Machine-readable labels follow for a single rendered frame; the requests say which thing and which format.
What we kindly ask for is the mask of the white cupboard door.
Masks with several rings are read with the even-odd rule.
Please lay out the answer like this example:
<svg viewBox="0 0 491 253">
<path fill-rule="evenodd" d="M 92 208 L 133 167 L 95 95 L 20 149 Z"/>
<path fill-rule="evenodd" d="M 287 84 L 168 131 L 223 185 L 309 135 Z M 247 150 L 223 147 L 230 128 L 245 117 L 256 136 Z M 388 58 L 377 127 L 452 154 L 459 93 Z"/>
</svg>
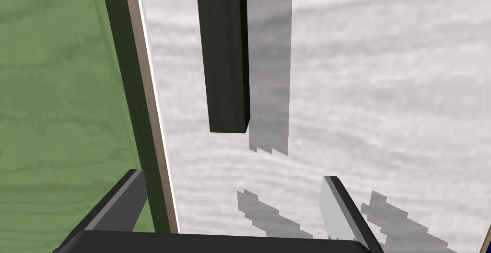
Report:
<svg viewBox="0 0 491 253">
<path fill-rule="evenodd" d="M 479 253 L 491 225 L 491 0 L 248 0 L 251 120 L 209 131 L 197 0 L 141 0 L 178 229 L 257 235 L 256 194 L 327 238 L 325 175 L 387 253 Z M 247 218 L 253 215 L 254 220 Z"/>
</svg>

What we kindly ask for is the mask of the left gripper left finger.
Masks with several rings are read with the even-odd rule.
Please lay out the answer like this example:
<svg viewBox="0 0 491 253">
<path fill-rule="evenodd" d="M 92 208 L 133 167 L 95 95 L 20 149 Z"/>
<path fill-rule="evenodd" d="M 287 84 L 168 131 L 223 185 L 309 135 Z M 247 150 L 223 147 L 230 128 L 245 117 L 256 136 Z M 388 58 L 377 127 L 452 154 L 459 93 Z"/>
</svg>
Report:
<svg viewBox="0 0 491 253">
<path fill-rule="evenodd" d="M 147 200 L 145 174 L 130 169 L 67 235 L 57 250 L 83 230 L 133 231 Z"/>
</svg>

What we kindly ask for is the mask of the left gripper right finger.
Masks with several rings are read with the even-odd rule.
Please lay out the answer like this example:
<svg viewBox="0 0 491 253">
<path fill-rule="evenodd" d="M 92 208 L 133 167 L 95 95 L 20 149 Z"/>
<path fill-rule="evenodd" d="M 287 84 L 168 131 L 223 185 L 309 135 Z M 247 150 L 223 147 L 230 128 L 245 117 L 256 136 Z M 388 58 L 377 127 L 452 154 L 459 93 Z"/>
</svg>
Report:
<svg viewBox="0 0 491 253">
<path fill-rule="evenodd" d="M 338 177 L 323 177 L 319 207 L 328 238 L 356 241 L 370 253 L 384 253 Z"/>
</svg>

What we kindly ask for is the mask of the green cupboard panel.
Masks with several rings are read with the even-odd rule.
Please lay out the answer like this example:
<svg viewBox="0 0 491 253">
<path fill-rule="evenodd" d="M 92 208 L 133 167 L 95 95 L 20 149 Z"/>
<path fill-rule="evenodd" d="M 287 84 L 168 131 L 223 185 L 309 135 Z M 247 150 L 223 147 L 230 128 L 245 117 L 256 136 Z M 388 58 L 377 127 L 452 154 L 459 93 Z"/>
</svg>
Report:
<svg viewBox="0 0 491 253">
<path fill-rule="evenodd" d="M 51 253 L 129 170 L 168 232 L 139 0 L 0 0 L 0 253 Z"/>
</svg>

